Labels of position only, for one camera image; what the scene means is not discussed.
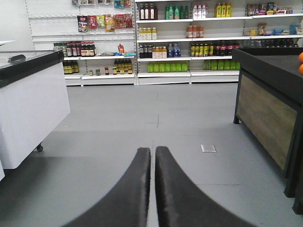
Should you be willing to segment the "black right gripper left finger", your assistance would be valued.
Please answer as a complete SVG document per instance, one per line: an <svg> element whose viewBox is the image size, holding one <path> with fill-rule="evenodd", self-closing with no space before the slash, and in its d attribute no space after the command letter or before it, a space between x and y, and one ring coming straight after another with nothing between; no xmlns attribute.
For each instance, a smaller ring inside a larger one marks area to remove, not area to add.
<svg viewBox="0 0 303 227"><path fill-rule="evenodd" d="M138 148L131 164L114 187L94 206L66 227L147 226L151 151Z"/></svg>

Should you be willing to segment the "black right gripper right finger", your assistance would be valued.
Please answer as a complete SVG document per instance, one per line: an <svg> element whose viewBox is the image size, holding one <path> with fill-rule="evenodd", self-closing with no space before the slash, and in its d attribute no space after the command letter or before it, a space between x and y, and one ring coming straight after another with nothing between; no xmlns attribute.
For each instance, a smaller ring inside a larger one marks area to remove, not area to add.
<svg viewBox="0 0 303 227"><path fill-rule="evenodd" d="M155 150L155 193L161 227L252 226L202 192L165 146Z"/></svg>

